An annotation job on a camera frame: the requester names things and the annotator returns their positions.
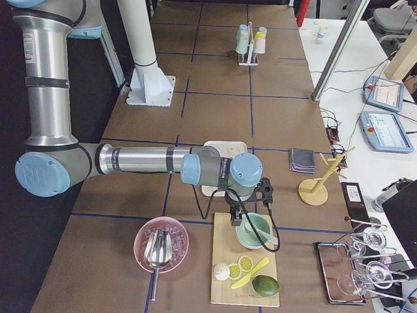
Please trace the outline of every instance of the white desk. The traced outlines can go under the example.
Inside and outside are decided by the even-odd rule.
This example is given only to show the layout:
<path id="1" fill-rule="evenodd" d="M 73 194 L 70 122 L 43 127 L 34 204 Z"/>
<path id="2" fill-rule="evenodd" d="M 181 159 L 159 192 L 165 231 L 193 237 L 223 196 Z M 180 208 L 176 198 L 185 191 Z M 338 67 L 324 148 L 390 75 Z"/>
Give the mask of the white desk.
<path id="1" fill-rule="evenodd" d="M 343 20 L 305 19 L 303 26 L 299 29 L 314 84 L 317 83 L 321 75 L 320 73 L 314 73 L 314 71 L 323 70 L 344 23 L 345 21 Z M 318 43 L 316 34 L 321 25 L 328 26 L 328 31 L 326 36 Z M 354 35 L 347 43 L 336 70 L 362 70 L 378 65 L 385 59 L 386 55 L 368 24 L 365 21 L 361 21 Z M 379 67 L 374 75 L 378 76 L 382 72 L 381 77 L 385 77 L 382 70 L 384 65 Z M 371 68 L 363 72 L 335 72 L 326 88 L 334 87 L 350 91 L 362 87 L 374 69 Z M 362 90 L 342 93 L 329 89 L 321 97 L 320 107 L 334 112 L 337 120 L 342 122 L 339 126 L 339 138 L 340 144 L 346 149 L 348 148 L 348 141 L 356 120 L 364 107 L 365 101 L 362 93 Z M 405 92 L 405 99 L 412 100 L 408 91 Z M 366 105 L 364 109 L 367 111 L 380 110 L 370 105 Z M 404 102 L 401 114 L 417 119 L 417 106 Z M 400 117 L 400 120 L 406 131 L 417 130 L 417 123 L 403 117 Z M 417 150 L 417 134 L 411 134 L 409 138 L 415 150 Z M 383 224 L 389 225 L 385 214 L 375 212 L 371 208 L 370 202 L 381 193 L 384 187 L 397 181 L 399 178 L 417 179 L 417 151 L 406 155 L 372 151 L 359 125 L 356 127 L 351 139 L 350 147 L 356 147 L 356 149 L 349 154 L 347 158 L 348 168 L 343 170 L 343 174 L 348 179 L 341 179 L 341 181 L 359 183 L 368 215 L 374 216 Z M 387 246 L 396 247 L 398 253 L 402 254 L 406 260 L 408 259 L 397 237 L 391 230 L 387 233 L 387 242 Z M 374 301 L 373 304 L 376 312 L 383 312 L 380 301 Z"/>

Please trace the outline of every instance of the wooden cutting board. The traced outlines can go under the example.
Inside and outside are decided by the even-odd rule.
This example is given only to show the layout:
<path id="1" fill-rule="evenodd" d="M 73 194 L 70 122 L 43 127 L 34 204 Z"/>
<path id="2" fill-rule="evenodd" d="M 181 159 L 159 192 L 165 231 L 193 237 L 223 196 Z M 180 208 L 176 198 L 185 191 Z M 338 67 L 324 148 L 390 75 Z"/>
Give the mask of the wooden cutting board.
<path id="1" fill-rule="evenodd" d="M 263 215 L 268 223 L 271 221 L 268 215 Z M 252 275 L 268 275 L 277 279 L 275 253 L 266 251 L 264 248 L 250 250 L 243 247 L 237 240 L 235 228 L 230 225 L 230 214 L 215 213 L 213 233 L 213 257 L 212 257 L 212 279 L 211 279 L 211 303 L 223 305 L 248 305 L 248 306 L 269 306 L 279 307 L 280 296 L 277 293 L 272 297 L 262 297 L 253 290 L 252 282 L 243 287 L 232 290 L 232 283 L 237 280 L 227 279 L 219 281 L 213 276 L 213 268 L 217 263 L 237 263 L 239 257 L 247 255 L 257 264 L 265 256 L 269 258 L 269 264 Z"/>

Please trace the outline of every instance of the blue joint cap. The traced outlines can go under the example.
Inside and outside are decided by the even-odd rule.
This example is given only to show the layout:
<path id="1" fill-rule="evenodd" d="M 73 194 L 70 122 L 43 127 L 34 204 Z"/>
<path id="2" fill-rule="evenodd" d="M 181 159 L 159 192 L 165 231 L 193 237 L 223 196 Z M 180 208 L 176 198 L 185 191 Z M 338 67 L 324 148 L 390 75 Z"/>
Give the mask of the blue joint cap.
<path id="1" fill-rule="evenodd" d="M 181 163 L 180 177 L 186 184 L 198 185 L 201 176 L 201 163 L 198 155 L 184 155 Z"/>
<path id="2" fill-rule="evenodd" d="M 254 187 L 262 177 L 262 164 L 255 155 L 242 153 L 230 162 L 233 179 L 243 187 Z"/>
<path id="3" fill-rule="evenodd" d="M 76 39 L 98 39 L 102 36 L 102 26 L 90 28 L 74 28 L 68 35 L 69 38 Z"/>
<path id="4" fill-rule="evenodd" d="M 67 170 L 56 158 L 45 153 L 25 153 L 16 162 L 14 173 L 19 184 L 35 196 L 52 197 L 70 187 Z"/>
<path id="5" fill-rule="evenodd" d="M 16 8 L 33 8 L 46 0 L 6 0 L 6 2 Z"/>

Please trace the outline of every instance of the green bowl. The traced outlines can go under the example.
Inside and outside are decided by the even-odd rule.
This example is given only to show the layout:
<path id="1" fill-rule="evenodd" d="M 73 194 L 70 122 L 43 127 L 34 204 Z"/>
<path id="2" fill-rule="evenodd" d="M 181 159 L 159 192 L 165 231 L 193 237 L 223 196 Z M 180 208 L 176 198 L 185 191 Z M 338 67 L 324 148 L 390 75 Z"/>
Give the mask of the green bowl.
<path id="1" fill-rule="evenodd" d="M 248 213 L 248 214 L 249 214 L 250 220 L 257 228 L 259 228 L 260 230 L 263 230 L 266 233 L 271 233 L 271 227 L 269 226 L 268 222 L 262 215 L 259 215 L 257 213 Z M 246 218 L 246 215 L 243 214 L 242 224 L 236 227 L 237 240 L 245 248 L 248 248 L 248 249 L 261 248 L 262 244 L 259 242 L 255 233 L 245 228 L 246 223 L 248 223 L 248 219 Z M 261 236 L 261 239 L 263 240 L 263 243 L 265 244 L 268 241 L 268 239 L 266 239 L 262 235 L 260 236 Z"/>

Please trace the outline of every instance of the gray cloth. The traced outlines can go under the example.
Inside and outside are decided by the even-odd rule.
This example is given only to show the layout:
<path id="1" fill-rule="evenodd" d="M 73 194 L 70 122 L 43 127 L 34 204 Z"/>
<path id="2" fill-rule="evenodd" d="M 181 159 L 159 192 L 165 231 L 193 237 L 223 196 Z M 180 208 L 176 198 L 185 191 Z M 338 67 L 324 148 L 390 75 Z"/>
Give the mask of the gray cloth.
<path id="1" fill-rule="evenodd" d="M 315 173 L 314 151 L 307 149 L 291 148 L 290 155 L 290 171 L 300 173 Z"/>

